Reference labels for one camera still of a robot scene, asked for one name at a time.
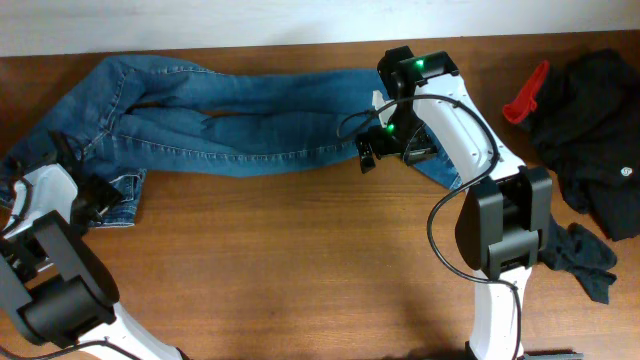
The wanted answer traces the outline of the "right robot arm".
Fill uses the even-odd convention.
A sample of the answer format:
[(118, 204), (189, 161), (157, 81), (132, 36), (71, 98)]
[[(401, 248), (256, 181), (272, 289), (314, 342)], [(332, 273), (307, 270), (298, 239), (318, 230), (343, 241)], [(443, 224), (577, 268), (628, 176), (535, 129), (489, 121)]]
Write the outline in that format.
[(465, 196), (455, 225), (465, 273), (475, 285), (475, 315), (465, 344), (469, 359), (528, 359), (522, 344), (522, 303), (539, 252), (549, 238), (552, 180), (529, 168), (496, 135), (470, 98), (458, 67), (444, 51), (416, 56), (403, 46), (385, 52), (377, 72), (386, 89), (375, 93), (368, 120), (351, 134), (362, 172), (399, 157), (407, 165), (445, 153), (461, 184), (439, 200), (427, 218), (436, 243), (438, 211)]

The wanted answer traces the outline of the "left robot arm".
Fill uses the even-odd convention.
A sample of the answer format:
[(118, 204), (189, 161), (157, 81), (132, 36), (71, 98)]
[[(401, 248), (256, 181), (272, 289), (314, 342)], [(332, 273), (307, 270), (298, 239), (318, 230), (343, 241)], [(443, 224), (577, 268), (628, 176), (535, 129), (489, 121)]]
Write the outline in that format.
[(187, 360), (139, 324), (120, 302), (105, 264), (84, 242), (121, 193), (86, 174), (67, 137), (50, 131), (38, 156), (16, 165), (14, 204), (1, 231), (1, 308), (30, 343), (56, 359)]

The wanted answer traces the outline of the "dark grey cloth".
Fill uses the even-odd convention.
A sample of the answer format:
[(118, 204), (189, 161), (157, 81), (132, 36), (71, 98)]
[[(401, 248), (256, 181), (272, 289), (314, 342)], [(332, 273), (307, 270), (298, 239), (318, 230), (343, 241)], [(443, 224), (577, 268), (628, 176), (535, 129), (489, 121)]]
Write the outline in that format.
[(564, 228), (551, 217), (548, 233), (539, 261), (550, 270), (572, 274), (592, 301), (609, 304), (609, 288), (617, 280), (611, 273), (618, 262), (614, 251), (577, 223)]

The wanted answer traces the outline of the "black garment with red trim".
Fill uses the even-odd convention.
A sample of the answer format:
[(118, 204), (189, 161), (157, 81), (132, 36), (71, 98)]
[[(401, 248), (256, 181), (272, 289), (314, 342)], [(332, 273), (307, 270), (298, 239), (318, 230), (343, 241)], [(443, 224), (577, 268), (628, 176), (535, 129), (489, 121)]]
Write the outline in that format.
[(541, 62), (504, 118), (526, 131), (564, 201), (620, 241), (639, 234), (639, 72), (613, 49)]

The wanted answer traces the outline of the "blue denim jeans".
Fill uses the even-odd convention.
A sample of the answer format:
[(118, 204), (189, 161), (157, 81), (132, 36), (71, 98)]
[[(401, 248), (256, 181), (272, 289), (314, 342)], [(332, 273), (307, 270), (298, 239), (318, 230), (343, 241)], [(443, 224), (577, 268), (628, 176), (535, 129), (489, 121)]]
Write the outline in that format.
[(111, 56), (8, 150), (1, 203), (12, 206), (16, 166), (41, 155), (52, 130), (70, 140), (85, 172), (121, 193), (105, 227), (134, 223), (148, 171), (251, 177), (334, 165), (357, 156), (341, 135), (382, 87), (373, 69), (241, 76), (162, 56)]

